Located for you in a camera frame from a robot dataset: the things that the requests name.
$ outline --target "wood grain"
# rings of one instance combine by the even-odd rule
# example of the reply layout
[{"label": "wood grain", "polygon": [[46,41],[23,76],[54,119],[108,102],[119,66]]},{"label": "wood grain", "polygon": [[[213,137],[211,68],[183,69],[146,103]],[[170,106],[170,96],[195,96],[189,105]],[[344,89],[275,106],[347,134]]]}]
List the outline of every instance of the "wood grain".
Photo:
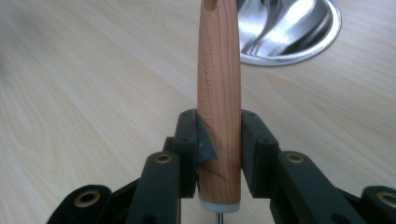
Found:
[{"label": "wood grain", "polygon": [[[242,106],[340,189],[396,189],[396,1],[336,1],[341,34],[303,63],[241,66]],[[45,223],[87,184],[116,190],[197,105],[200,1],[0,0],[0,223]],[[234,223],[274,223],[242,178]],[[199,199],[181,223],[213,223]]]},{"label": "wood grain", "polygon": [[241,68],[236,2],[203,0],[198,45],[198,114],[217,159],[203,162],[200,198],[241,198]]}]

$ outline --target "wooden table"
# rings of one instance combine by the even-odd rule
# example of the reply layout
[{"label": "wooden table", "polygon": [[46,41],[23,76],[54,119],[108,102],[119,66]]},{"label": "wooden table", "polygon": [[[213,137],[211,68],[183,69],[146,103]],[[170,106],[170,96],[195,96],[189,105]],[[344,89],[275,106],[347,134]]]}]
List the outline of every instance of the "wooden table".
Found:
[{"label": "wooden table", "polygon": [[[335,186],[396,188],[396,2],[341,1],[343,28],[295,65],[242,65],[243,108]],[[116,190],[196,107],[200,1],[0,1],[0,223],[44,223],[87,184]],[[271,223],[242,183],[226,223]],[[214,223],[198,200],[182,223]]]}]

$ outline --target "metal shaft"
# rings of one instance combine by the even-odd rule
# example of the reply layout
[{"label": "metal shaft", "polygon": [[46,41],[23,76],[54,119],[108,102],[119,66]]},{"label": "metal shaft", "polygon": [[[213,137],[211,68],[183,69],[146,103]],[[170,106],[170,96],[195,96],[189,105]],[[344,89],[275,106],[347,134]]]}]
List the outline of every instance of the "metal shaft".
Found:
[{"label": "metal shaft", "polygon": [[222,213],[216,213],[216,224],[223,224]]}]

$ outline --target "metal bowl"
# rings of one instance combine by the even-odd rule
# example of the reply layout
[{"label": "metal bowl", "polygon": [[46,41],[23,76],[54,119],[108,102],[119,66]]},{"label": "metal bowl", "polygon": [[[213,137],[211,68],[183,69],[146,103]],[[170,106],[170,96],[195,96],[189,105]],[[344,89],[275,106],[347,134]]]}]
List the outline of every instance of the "metal bowl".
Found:
[{"label": "metal bowl", "polygon": [[325,50],[341,29],[332,0],[238,0],[241,62],[285,65]]}]

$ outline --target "screwdriver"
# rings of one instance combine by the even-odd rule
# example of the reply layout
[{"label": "screwdriver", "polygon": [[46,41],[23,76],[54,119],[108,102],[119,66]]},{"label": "screwdriver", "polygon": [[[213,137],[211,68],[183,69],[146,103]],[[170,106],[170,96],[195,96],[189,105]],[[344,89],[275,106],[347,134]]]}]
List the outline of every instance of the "screwdriver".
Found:
[{"label": "screwdriver", "polygon": [[239,210],[241,199],[241,76],[236,1],[202,0],[198,44],[198,114],[217,159],[199,172],[201,206],[216,213]]}]

